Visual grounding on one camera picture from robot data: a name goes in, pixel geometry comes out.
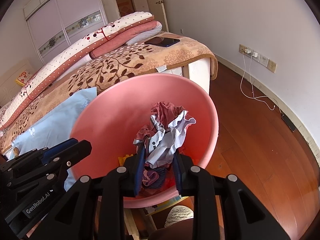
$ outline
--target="baseboard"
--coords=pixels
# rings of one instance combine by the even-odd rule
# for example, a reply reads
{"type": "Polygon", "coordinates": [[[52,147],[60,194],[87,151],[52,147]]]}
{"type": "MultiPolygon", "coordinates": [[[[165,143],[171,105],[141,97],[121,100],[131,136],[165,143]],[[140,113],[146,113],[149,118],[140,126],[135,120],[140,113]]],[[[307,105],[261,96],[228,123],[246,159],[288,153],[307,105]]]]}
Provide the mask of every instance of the baseboard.
{"type": "MultiPolygon", "coordinates": [[[[238,66],[234,65],[233,63],[227,61],[226,59],[215,55],[217,60],[225,65],[226,67],[230,68],[234,72],[238,73],[239,75],[243,75],[244,71],[239,68],[238,66]]],[[[244,75],[244,78],[246,80],[249,79],[249,74],[246,73],[244,75]]],[[[259,80],[257,80],[254,77],[251,77],[252,84],[258,88],[262,93],[264,93],[266,96],[268,96],[276,105],[280,107],[280,109],[289,117],[289,119],[293,122],[293,124],[297,127],[299,132],[302,134],[306,142],[309,144],[309,147],[311,151],[313,152],[314,156],[316,157],[316,160],[318,162],[318,165],[320,166],[320,149],[307,130],[307,128],[304,126],[304,124],[301,122],[301,120],[295,115],[295,113],[279,98],[277,97],[269,88],[267,88],[264,84],[262,84],[259,80]]]]}

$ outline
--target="white wall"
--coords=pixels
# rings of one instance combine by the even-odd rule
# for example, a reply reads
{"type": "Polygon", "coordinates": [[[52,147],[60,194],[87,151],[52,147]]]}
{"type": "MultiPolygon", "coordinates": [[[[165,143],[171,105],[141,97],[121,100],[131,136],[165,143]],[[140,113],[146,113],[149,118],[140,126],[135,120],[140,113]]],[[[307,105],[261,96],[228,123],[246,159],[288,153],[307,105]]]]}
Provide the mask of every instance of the white wall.
{"type": "Polygon", "coordinates": [[[274,60],[275,74],[253,61],[252,75],[292,109],[320,146],[320,25],[304,0],[164,1],[171,32],[183,29],[241,68],[239,44],[274,60]]]}
{"type": "Polygon", "coordinates": [[[34,69],[42,67],[32,46],[23,12],[30,1],[14,0],[0,22],[0,75],[23,59],[27,59],[34,69]]]}

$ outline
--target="small yellow object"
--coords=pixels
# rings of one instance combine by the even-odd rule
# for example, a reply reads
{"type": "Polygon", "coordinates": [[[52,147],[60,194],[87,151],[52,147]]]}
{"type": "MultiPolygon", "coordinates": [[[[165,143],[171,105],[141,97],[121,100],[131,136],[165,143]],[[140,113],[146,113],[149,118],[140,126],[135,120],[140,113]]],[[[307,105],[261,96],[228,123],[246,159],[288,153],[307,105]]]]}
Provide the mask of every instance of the small yellow object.
{"type": "Polygon", "coordinates": [[[131,154],[131,155],[126,154],[124,157],[118,157],[120,166],[123,166],[125,159],[128,157],[131,157],[131,156],[133,156],[133,154],[131,154]]]}

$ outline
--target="light blue pillowcase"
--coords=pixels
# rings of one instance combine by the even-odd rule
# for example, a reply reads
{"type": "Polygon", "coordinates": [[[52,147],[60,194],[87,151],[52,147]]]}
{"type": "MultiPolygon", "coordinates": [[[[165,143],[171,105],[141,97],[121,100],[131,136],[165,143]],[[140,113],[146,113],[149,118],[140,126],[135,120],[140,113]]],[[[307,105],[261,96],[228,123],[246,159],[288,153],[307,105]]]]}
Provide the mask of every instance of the light blue pillowcase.
{"type": "MultiPolygon", "coordinates": [[[[26,132],[19,135],[11,144],[20,152],[26,153],[32,149],[51,148],[69,139],[72,127],[84,108],[97,96],[97,88],[82,89],[67,100],[52,109],[26,132]]],[[[75,182],[71,169],[68,170],[65,190],[75,182]]]]}

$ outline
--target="door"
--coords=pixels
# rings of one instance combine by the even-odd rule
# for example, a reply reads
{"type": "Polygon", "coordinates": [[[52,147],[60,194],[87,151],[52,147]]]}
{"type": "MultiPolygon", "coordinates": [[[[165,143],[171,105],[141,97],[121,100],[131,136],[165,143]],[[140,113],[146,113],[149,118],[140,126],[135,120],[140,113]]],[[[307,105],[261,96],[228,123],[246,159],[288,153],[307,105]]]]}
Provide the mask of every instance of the door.
{"type": "Polygon", "coordinates": [[[150,13],[155,16],[155,20],[161,22],[162,30],[168,32],[168,23],[165,16],[162,0],[147,0],[150,13]]]}

